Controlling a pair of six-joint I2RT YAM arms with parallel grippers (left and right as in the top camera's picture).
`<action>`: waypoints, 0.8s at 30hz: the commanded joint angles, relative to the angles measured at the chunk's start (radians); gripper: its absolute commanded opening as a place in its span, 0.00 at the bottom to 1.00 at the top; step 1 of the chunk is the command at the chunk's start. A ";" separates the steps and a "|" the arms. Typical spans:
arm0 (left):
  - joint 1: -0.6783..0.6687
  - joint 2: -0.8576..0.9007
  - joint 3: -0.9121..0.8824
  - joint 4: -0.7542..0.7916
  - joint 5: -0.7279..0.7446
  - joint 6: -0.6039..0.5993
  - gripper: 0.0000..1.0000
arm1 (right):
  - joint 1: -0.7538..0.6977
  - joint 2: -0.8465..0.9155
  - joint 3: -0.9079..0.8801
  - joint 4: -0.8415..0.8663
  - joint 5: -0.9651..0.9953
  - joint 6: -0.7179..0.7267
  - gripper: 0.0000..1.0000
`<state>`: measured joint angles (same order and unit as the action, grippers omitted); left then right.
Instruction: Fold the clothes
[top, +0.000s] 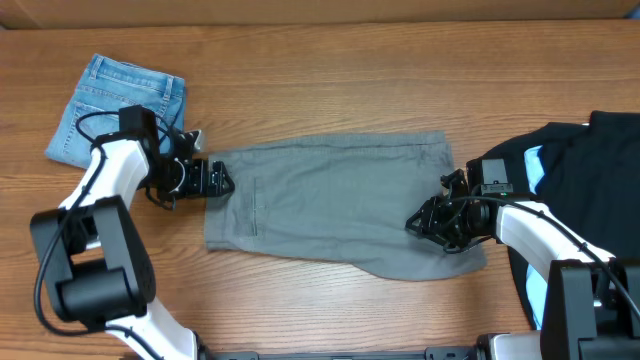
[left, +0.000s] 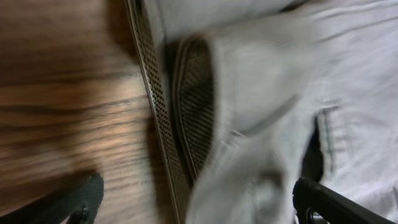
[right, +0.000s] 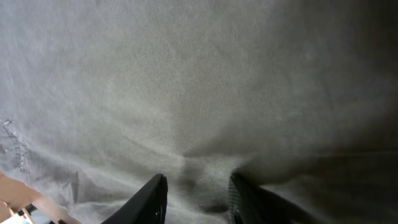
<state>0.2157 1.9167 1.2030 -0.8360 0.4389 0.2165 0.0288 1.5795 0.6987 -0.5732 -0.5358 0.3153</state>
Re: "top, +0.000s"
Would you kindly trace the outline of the grey cotton shorts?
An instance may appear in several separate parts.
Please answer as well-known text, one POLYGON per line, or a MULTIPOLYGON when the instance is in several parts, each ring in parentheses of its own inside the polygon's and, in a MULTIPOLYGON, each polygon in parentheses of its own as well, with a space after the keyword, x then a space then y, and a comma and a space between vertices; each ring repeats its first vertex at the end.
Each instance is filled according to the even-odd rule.
POLYGON ((476 247, 448 255, 405 228, 440 193, 454 161, 443 132, 293 138, 210 156, 232 194, 207 202, 210 250, 352 264, 373 275, 437 280, 482 269, 476 247))

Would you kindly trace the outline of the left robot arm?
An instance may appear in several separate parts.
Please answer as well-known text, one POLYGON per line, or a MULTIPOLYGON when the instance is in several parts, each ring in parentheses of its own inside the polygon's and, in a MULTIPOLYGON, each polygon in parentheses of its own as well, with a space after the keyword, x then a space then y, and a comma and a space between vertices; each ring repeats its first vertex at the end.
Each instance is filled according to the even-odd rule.
POLYGON ((35 315, 52 334, 110 334, 142 359, 210 359, 201 337, 157 297, 130 207, 138 190, 172 211, 182 199, 226 197, 235 184, 223 162, 198 157, 202 131, 183 132, 140 105, 114 114, 118 130, 97 136, 83 129, 84 116, 75 120, 90 165, 57 208, 31 219, 35 315))

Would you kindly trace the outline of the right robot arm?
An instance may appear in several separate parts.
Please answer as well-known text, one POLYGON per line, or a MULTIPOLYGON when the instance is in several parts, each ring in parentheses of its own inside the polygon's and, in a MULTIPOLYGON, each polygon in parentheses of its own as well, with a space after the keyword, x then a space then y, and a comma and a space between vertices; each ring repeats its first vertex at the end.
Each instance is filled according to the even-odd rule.
POLYGON ((573 232, 541 201, 517 192, 500 158, 476 159, 440 179, 405 223, 449 254, 495 239, 519 253, 546 281, 544 320, 523 334, 481 335, 475 346, 439 348, 444 359, 636 359, 639 266, 573 232))

